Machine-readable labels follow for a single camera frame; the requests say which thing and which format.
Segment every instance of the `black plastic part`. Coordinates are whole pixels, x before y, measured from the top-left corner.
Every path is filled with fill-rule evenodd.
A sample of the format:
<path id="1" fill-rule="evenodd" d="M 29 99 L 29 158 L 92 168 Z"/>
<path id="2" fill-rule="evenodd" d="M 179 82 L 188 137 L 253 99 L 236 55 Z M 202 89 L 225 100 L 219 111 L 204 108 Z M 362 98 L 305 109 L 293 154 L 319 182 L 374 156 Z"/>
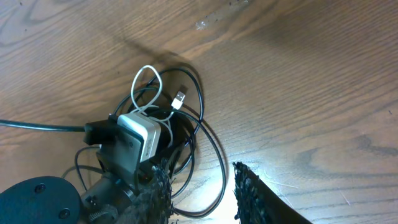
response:
<path id="1" fill-rule="evenodd" d="M 111 114 L 107 120 L 85 124 L 86 135 L 83 141 L 89 146 L 115 142 L 119 131 L 117 122 L 118 117 Z"/>
<path id="2" fill-rule="evenodd" d="M 137 170 L 144 140 L 140 135 L 122 126 L 118 126 L 118 129 L 115 141 L 103 143 L 97 152 L 97 158 L 103 169 L 116 174 L 136 193 Z"/>
<path id="3" fill-rule="evenodd" d="M 59 177 L 36 177 L 0 194 L 0 223 L 76 224 L 80 196 Z"/>

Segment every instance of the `wood grain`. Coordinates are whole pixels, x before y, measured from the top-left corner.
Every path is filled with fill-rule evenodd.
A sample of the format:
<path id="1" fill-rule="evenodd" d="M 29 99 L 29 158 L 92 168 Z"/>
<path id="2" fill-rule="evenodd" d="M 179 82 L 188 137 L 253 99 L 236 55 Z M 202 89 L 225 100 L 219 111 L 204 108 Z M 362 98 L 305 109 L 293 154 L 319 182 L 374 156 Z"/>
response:
<path id="1" fill-rule="evenodd" d="M 243 161 L 316 224 L 397 223 L 398 3 L 235 1 L 3 0 L 0 118 L 104 119 L 143 65 L 189 63 L 226 154 L 228 189 L 210 216 L 172 220 L 237 223 L 231 163 Z M 197 110 L 187 77 L 165 81 L 171 92 L 180 82 Z M 60 176 L 84 146 L 81 134 L 0 134 L 1 191 Z M 192 183 L 174 201 L 193 211 L 206 208 L 221 186 L 213 149 L 202 134 L 198 142 Z M 90 153 L 80 162 L 96 165 Z M 82 192 L 75 174 L 68 180 Z"/>

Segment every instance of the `usb connector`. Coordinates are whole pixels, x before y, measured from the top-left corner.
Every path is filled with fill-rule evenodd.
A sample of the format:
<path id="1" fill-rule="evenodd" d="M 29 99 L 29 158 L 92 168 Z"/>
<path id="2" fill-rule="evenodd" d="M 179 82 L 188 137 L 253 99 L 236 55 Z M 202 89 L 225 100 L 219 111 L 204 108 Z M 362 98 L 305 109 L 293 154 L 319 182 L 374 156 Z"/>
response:
<path id="1" fill-rule="evenodd" d="M 182 107 L 182 105 L 184 104 L 184 99 L 185 99 L 185 94 L 178 91 L 177 96 L 175 96 L 175 98 L 172 102 L 172 107 L 176 110 L 179 110 Z"/>

